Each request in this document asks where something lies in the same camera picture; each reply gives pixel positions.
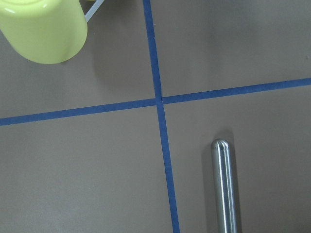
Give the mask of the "steel muddler black tip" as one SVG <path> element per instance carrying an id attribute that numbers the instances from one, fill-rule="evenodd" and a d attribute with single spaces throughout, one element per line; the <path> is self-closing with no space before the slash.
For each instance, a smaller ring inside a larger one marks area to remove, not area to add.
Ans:
<path id="1" fill-rule="evenodd" d="M 216 139 L 211 144 L 218 231 L 236 233 L 238 231 L 231 151 L 224 139 Z"/>

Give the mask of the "white cup drying rack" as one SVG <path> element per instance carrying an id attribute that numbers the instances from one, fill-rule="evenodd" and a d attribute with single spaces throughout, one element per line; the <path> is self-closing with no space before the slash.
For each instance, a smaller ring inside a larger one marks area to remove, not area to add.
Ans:
<path id="1" fill-rule="evenodd" d="M 99 10 L 101 5 L 105 2 L 105 0 L 86 0 L 85 2 L 89 3 L 90 8 L 85 14 L 86 22 L 88 23 L 94 14 Z"/>

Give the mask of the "yellow-green cup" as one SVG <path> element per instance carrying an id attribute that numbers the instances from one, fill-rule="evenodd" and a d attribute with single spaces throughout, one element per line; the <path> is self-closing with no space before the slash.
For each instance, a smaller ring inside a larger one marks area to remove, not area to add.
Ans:
<path id="1" fill-rule="evenodd" d="M 82 49 L 87 22 L 78 0 L 2 0 L 0 30 L 24 58 L 57 64 Z"/>

